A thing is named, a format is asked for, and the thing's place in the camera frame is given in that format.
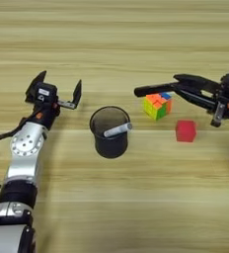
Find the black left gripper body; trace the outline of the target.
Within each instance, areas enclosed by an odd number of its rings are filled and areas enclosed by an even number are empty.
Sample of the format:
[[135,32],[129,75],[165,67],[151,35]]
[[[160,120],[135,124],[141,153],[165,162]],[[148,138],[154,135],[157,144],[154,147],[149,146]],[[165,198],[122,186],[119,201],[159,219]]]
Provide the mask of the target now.
[[57,101],[57,102],[33,102],[33,115],[30,116],[29,121],[35,124],[44,126],[46,129],[51,129],[55,119],[60,114],[60,109],[75,110],[77,105],[71,102]]

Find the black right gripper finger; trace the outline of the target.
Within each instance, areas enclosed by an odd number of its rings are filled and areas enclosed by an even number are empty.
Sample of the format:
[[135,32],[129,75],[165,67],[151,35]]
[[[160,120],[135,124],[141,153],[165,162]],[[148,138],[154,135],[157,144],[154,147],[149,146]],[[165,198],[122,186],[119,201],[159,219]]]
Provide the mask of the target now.
[[220,88],[220,85],[217,82],[201,76],[191,74],[176,74],[174,78],[178,80],[181,85],[192,87],[193,89],[199,91],[203,90],[211,94],[215,94]]
[[185,90],[178,90],[177,94],[189,103],[192,103],[204,109],[213,110],[215,108],[215,102],[203,95],[196,95],[195,93],[191,93]]

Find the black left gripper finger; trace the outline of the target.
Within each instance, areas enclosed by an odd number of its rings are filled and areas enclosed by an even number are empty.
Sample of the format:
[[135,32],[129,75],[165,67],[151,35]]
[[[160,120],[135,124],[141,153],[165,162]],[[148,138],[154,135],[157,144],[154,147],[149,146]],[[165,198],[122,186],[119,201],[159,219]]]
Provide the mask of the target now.
[[72,103],[74,104],[75,107],[77,107],[80,102],[81,94],[82,94],[82,81],[79,80],[73,92]]
[[34,100],[36,93],[36,86],[39,82],[42,82],[44,80],[45,75],[46,71],[42,71],[33,79],[29,88],[26,91],[26,102],[32,102]]

